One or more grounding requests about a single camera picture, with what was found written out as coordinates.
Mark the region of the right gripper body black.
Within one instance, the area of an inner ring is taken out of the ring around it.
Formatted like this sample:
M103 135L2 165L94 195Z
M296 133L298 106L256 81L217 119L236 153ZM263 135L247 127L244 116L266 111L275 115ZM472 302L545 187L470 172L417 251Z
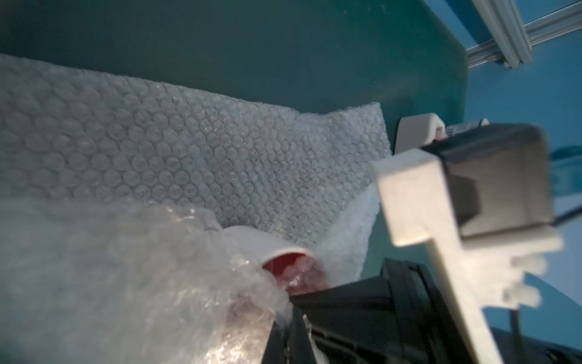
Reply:
M379 276L294 296L273 325L263 363L472 363L425 265L385 259Z

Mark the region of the white mug red inside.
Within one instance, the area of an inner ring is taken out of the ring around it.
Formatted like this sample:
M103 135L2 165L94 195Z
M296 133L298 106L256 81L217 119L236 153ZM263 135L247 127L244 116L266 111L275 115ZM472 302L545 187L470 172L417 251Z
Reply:
M289 295L310 294L329 288L323 264L312 251L252 227L233 226L224 230L228 238L242 244Z

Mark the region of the clear bubble wrap sheet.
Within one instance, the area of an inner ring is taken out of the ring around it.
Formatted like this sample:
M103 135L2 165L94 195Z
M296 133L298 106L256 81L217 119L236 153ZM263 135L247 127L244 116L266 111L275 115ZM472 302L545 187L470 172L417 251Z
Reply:
M1 57L1 361L258 363L288 294L248 227L359 279L389 157L378 103L327 114Z

